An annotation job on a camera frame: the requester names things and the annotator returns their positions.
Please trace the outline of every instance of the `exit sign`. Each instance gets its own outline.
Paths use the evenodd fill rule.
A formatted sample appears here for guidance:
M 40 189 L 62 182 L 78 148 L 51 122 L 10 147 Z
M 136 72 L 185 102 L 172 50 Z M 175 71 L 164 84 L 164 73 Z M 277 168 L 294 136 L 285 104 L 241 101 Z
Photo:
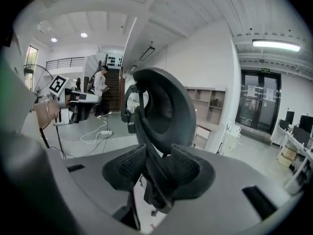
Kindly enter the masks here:
M 270 70 L 269 70 L 269 69 L 266 69 L 266 68 L 262 68 L 262 72 L 270 73 Z

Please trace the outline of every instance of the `railing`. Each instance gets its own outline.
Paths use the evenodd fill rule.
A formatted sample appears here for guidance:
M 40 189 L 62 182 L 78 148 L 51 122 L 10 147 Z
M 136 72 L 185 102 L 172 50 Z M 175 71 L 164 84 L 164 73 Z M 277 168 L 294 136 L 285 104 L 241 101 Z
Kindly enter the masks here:
M 84 57 L 72 57 L 72 58 L 64 58 L 59 60 L 52 60 L 46 63 L 46 69 L 57 69 L 57 68 L 66 68 L 66 67 L 77 67 L 84 65 L 85 58 Z

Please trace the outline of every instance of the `black pants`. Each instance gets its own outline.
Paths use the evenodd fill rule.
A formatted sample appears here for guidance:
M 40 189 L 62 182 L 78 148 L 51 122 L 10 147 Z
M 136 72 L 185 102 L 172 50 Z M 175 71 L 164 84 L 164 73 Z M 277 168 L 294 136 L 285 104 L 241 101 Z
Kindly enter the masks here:
M 96 106 L 95 116 L 106 115 L 110 112 L 109 105 L 104 98 L 104 94 L 102 94 L 101 103 Z

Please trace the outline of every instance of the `power strip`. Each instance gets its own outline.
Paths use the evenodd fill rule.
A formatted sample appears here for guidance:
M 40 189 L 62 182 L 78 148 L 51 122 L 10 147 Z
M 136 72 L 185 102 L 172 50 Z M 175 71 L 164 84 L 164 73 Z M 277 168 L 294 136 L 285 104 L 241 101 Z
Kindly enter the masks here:
M 101 131 L 102 135 L 110 135 L 112 134 L 112 131 Z

